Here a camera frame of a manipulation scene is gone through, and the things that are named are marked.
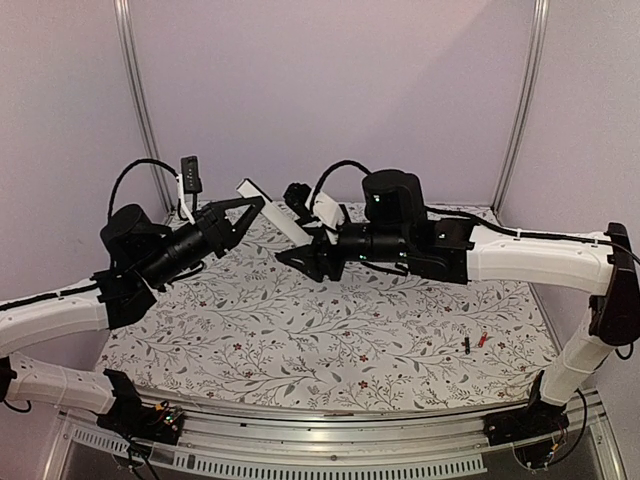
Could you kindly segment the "white remote control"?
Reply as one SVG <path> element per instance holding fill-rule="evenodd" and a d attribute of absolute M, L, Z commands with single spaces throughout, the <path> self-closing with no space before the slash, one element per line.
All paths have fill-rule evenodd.
<path fill-rule="evenodd" d="M 261 197 L 264 200 L 261 214 L 296 247 L 304 246 L 311 242 L 311 236 L 294 220 L 289 218 L 251 179 L 243 179 L 236 187 L 236 191 L 244 198 Z"/>

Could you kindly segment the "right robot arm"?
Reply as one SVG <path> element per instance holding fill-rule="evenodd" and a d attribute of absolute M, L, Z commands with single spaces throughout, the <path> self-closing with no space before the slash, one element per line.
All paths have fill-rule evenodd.
<path fill-rule="evenodd" d="M 605 232 L 589 234 L 523 231 L 442 209 L 432 220 L 418 177 L 397 169 L 366 175 L 362 189 L 366 220 L 354 223 L 319 186 L 290 184 L 286 205 L 301 224 L 318 224 L 306 229 L 309 244 L 278 254 L 278 260 L 316 282 L 340 280 L 348 262 L 382 262 L 396 264 L 401 274 L 439 282 L 507 280 L 589 294 L 578 330 L 518 412 L 524 435 L 539 435 L 615 348 L 638 340 L 637 258 L 623 225 L 611 223 Z"/>

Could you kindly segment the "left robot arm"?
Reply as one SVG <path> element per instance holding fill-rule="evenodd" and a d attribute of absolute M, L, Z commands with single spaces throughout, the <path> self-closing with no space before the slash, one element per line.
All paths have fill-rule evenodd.
<path fill-rule="evenodd" d="M 52 365 L 23 349 L 138 322 L 171 280 L 237 246 L 264 205 L 259 196 L 210 202 L 178 229 L 153 223 L 137 204 L 119 209 L 100 232 L 112 260 L 108 269 L 63 290 L 2 305 L 1 398 L 109 413 L 126 433 L 141 433 L 149 415 L 125 374 Z"/>

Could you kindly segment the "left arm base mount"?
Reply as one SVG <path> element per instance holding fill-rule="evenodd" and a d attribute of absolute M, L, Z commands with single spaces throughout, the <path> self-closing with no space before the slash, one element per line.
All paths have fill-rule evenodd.
<path fill-rule="evenodd" d="M 111 382 L 114 403 L 104 414 L 97 415 L 98 427 L 119 434 L 125 439 L 143 439 L 166 445 L 176 445 L 184 426 L 184 410 L 167 400 L 145 406 L 134 384 L 119 371 L 105 369 Z"/>

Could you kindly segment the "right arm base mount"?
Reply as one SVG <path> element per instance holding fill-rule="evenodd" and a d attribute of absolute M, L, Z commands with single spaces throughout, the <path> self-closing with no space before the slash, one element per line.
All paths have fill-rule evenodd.
<path fill-rule="evenodd" d="M 568 458 L 581 443 L 588 419 L 586 397 L 580 389 L 576 389 L 575 393 L 582 402 L 581 428 L 573 444 L 559 455 L 558 452 L 564 449 L 569 438 L 570 422 L 565 406 L 550 405 L 542 400 L 540 388 L 543 375 L 544 373 L 541 372 L 536 376 L 528 402 L 524 407 L 487 414 L 483 418 L 483 433 L 491 446 L 524 441 L 552 433 L 559 434 L 556 440 L 545 440 L 536 445 L 517 447 L 513 450 L 518 463 L 532 471 L 548 469 Z"/>

